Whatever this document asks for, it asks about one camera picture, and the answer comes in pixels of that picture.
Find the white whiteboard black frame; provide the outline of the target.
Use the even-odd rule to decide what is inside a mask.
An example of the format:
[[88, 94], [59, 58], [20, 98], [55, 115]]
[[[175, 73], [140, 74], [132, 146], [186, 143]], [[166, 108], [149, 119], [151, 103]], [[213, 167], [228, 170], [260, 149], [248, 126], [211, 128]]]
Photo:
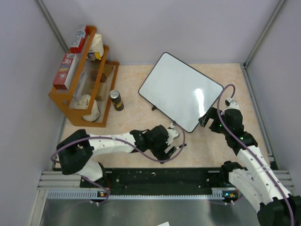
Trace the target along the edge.
[[223, 90], [223, 85], [165, 52], [138, 90], [186, 132], [192, 133]]

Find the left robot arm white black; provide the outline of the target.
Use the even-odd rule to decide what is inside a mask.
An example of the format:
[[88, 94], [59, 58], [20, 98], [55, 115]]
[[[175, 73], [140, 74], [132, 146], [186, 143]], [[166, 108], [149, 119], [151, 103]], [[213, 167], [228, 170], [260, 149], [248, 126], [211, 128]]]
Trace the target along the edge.
[[107, 176], [104, 166], [92, 158], [111, 153], [145, 153], [150, 151], [152, 160], [165, 163], [176, 152], [171, 143], [180, 132], [170, 125], [153, 129], [132, 130], [118, 135], [97, 136], [79, 129], [57, 145], [58, 162], [64, 175], [78, 174], [95, 186], [103, 186]]

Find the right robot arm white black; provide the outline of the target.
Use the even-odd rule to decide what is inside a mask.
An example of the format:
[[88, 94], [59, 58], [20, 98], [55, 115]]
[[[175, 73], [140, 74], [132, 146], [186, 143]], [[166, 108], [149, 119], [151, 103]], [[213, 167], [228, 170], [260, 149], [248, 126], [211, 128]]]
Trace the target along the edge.
[[285, 188], [265, 161], [257, 141], [243, 125], [243, 116], [237, 102], [227, 103], [221, 111], [210, 107], [199, 119], [201, 127], [213, 119], [209, 129], [223, 134], [226, 143], [244, 163], [226, 161], [220, 168], [220, 182], [233, 185], [254, 208], [262, 226], [299, 226], [301, 224], [301, 197]]

